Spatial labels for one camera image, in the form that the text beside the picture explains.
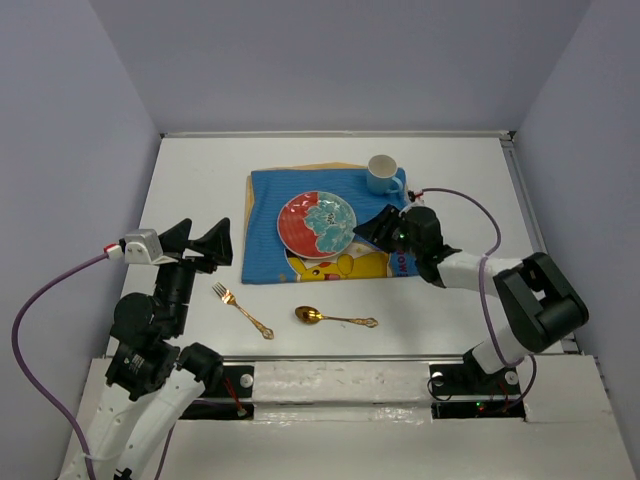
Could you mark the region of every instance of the gold spoon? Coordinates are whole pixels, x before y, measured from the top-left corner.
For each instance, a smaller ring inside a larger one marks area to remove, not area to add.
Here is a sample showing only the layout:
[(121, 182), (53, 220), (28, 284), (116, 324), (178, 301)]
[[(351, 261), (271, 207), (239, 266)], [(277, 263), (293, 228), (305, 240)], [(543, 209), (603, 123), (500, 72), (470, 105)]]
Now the gold spoon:
[(355, 323), (356, 325), (364, 325), (365, 327), (373, 328), (378, 326), (378, 321), (375, 318), (340, 318), (340, 317), (327, 317), (322, 315), (318, 310), (313, 307), (298, 307), (296, 308), (296, 317), (309, 325), (315, 325), (320, 320), (339, 320), (341, 322)]

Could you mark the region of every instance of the gray wall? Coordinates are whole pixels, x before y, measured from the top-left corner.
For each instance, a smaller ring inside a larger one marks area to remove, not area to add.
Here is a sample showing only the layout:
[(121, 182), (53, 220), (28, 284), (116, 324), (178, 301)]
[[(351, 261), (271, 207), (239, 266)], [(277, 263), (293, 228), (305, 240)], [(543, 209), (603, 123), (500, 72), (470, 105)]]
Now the gray wall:
[(589, 0), (90, 0), (163, 131), (515, 129)]
[(580, 344), (600, 357), (640, 474), (640, 3), (596, 0), (517, 135), (549, 251), (591, 311)]
[[(70, 428), (18, 370), (11, 323), (37, 288), (137, 224), (159, 139), (86, 0), (1, 2), (0, 65), (0, 477), (52, 480)], [(123, 273), (93, 267), (25, 318), (28, 364), (74, 411)]]

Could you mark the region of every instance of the spoon handle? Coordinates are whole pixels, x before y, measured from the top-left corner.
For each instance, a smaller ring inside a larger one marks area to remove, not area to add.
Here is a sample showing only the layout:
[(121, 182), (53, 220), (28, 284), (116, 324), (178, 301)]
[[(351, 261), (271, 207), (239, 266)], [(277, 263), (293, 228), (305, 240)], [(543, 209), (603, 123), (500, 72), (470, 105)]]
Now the spoon handle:
[(374, 328), (378, 326), (378, 321), (375, 318), (340, 318), (340, 317), (324, 317), (327, 320), (340, 320), (342, 322), (355, 323), (356, 325), (363, 325), (365, 327)]

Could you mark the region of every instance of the black cable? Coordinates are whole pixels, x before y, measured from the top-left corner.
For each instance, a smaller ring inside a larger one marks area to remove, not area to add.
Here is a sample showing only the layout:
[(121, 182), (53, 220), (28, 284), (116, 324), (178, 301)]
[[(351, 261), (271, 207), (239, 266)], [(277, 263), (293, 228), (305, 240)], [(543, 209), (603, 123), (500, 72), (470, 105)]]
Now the black cable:
[(432, 382), (433, 382), (433, 378), (430, 378), (429, 380), (427, 380), (427, 390), (429, 391), (429, 395), (431, 395), (431, 398), (433, 398), (434, 400), (437, 400), (438, 402), (448, 402), (449, 400), (451, 400), (451, 397), (453, 397), (453, 395), (449, 395), (448, 398), (444, 399), (444, 398), (438, 397), (435, 393), (433, 393), (433, 390), (431, 389)]
[(536, 381), (536, 376), (538, 375), (538, 362), (536, 362), (536, 358), (533, 355), (529, 355), (529, 358), (531, 359), (531, 379), (529, 380), (529, 384), (527, 385), (527, 388), (524, 389), (524, 392), (522, 392), (522, 394), (518, 397), (518, 399), (515, 402), (509, 404), (509, 406), (505, 408), (505, 410), (511, 410), (516, 405), (521, 404), (524, 400), (524, 397), (529, 395), (529, 392), (533, 387), (533, 383)]

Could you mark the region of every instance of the blue placemat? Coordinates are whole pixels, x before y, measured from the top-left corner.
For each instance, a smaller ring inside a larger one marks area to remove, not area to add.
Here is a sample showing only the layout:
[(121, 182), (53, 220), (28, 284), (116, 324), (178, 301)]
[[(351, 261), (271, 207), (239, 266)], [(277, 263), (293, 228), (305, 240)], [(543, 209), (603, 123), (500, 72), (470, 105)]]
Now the blue placemat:
[[(405, 183), (403, 169), (398, 170), (397, 177)], [(330, 192), (342, 197), (355, 211), (358, 224), (375, 217), (389, 203), (399, 208), (405, 206), (400, 194), (369, 193), (366, 169), (264, 170), (252, 172), (251, 183), (255, 201), (247, 226), (242, 283), (417, 275), (410, 257), (397, 253), (389, 256), (359, 237), (340, 255), (306, 260), (287, 252), (278, 236), (280, 210), (293, 197), (308, 191)]]

